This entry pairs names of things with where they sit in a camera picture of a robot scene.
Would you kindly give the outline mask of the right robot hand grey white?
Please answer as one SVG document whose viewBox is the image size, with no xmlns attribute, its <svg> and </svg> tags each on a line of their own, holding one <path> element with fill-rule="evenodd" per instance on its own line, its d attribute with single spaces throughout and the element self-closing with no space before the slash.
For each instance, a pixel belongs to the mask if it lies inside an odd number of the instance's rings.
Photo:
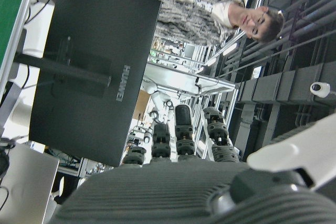
<svg viewBox="0 0 336 224">
<path fill-rule="evenodd" d="M 180 154 L 89 177 L 51 223 L 335 223 L 335 115 L 241 162 L 222 114 L 202 115 L 213 159 Z"/>
</svg>

